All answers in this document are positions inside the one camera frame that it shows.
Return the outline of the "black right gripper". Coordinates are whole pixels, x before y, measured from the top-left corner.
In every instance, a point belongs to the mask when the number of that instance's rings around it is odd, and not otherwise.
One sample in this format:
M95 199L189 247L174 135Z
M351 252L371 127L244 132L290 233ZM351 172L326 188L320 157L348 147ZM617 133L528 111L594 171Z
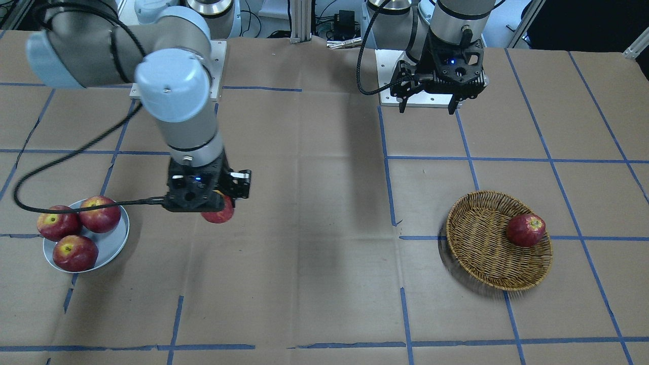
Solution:
M225 152L200 167L169 159L164 208L171 212L221 212L234 206L232 198L248 199L251 184L252 171L231 171Z

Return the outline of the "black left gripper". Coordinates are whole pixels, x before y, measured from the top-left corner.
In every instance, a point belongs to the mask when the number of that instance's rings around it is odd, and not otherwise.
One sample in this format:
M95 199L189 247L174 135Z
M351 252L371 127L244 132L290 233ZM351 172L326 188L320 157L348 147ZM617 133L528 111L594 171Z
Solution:
M429 31L423 44L420 60L415 65L398 61L399 71L408 75L391 83L391 96L399 101L399 113L403 114L408 104L408 96L418 93L429 81L420 81L420 74L439 72L443 78L464 84L459 78L467 72L484 71L484 44L473 39L473 32L461 31L458 44L448 43ZM452 97L448 103L448 114L453 115L460 104L459 97Z

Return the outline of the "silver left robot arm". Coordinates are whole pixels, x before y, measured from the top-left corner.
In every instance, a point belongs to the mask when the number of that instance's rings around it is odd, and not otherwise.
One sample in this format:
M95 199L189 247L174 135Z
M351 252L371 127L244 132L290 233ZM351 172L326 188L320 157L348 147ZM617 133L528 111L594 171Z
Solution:
M316 85L342 85L350 95L387 97L407 106L455 113L487 86L481 34L494 1L366 1L358 49L300 47L288 65Z

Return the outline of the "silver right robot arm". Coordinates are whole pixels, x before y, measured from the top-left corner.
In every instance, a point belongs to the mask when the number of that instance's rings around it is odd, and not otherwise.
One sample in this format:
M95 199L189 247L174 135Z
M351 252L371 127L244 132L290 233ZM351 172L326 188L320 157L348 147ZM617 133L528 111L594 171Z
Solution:
M210 100L212 47L206 21L172 6L149 24L127 26L115 2L48 1L32 15L42 26L26 42L40 81L56 89L137 84L139 105L170 149L168 192L152 203L172 212L225 208L233 179Z

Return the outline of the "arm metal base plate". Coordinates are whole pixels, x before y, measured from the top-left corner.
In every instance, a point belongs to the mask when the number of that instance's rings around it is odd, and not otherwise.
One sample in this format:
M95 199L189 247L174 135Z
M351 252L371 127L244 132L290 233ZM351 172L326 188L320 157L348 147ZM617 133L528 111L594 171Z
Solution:
M218 100L227 48L225 40L211 40L207 54L179 47L152 52L136 67L130 98L176 104Z
M387 86L399 79L407 77L399 71L398 61L403 60L404 52L391 49L376 49L376 71L379 86ZM418 93L408 96L405 101L407 107L450 108L457 101L460 108L464 101L475 99L489 85L489 77L483 71L467 72L459 78L464 80L460 85L439 72L420 74L419 80L429 81Z

